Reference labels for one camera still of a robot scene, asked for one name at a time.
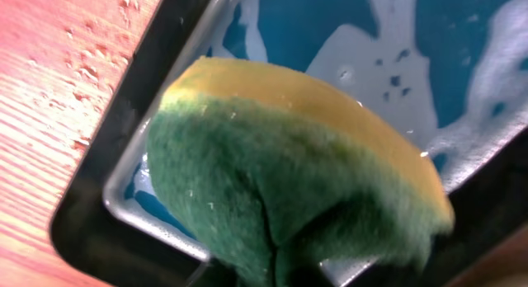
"wet sponge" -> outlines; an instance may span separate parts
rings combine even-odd
[[[167,208],[241,285],[376,257],[423,266],[454,215],[428,158],[330,85],[270,64],[199,59],[150,121]]]

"tray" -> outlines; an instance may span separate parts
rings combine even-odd
[[[270,62],[355,97],[423,149],[447,193],[528,121],[528,0],[211,0],[103,190],[119,220],[201,261],[157,201],[144,137],[159,97],[201,55]],[[346,285],[368,261],[322,261]]]

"dark blue spot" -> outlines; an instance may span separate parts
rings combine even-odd
[[[130,179],[130,183],[125,188],[125,200],[129,200],[134,197],[134,190],[135,190],[134,178],[135,178],[135,175],[138,174],[140,168],[141,168],[141,162],[138,163],[137,167],[135,167],[134,172],[132,173],[132,178]]]
[[[492,117],[497,117],[500,115],[504,111],[504,108],[506,108],[504,102],[496,103],[492,110]]]
[[[392,77],[390,77],[390,85],[392,85],[394,87],[398,87],[400,83],[401,83],[400,76],[392,76]]]
[[[430,59],[429,78],[438,127],[458,120],[465,111],[467,90],[475,65],[483,57],[489,20],[509,0],[417,0],[416,43]],[[473,14],[478,21],[467,23]],[[460,66],[459,51],[471,63]]]
[[[442,168],[444,168],[445,164],[447,163],[447,154],[440,153],[437,154],[433,159],[432,162],[435,164],[436,170],[438,173],[442,172]]]
[[[141,205],[141,207],[152,216],[162,220],[165,223],[169,223],[175,228],[178,228],[182,233],[187,235],[189,238],[195,238],[181,223],[176,220],[168,210],[159,202],[154,195],[150,195],[144,191],[138,191],[135,194],[135,200]]]
[[[410,91],[411,91],[410,87],[404,88],[402,90],[402,96],[406,96],[407,94],[409,94]]]
[[[260,0],[258,29],[273,64],[306,71],[343,24],[379,34],[369,0]]]
[[[519,65],[520,70],[528,70],[528,59],[524,59]]]
[[[396,58],[396,62],[400,62],[402,59],[409,57],[410,54],[411,54],[410,49],[403,49],[402,52],[398,54],[398,57]]]
[[[246,51],[246,29],[247,27],[239,24],[242,8],[238,4],[234,9],[233,21],[225,32],[224,42],[222,43],[234,57],[238,59],[248,59]]]

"metal tray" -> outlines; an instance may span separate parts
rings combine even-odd
[[[208,261],[157,201],[144,139],[201,55],[284,65],[355,97],[430,156],[451,193],[528,121],[528,0],[211,0],[105,184],[119,220]],[[368,261],[322,261],[345,285]]]

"wood grain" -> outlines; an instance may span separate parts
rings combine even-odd
[[[0,0],[0,286],[104,285],[48,225],[158,0]]]

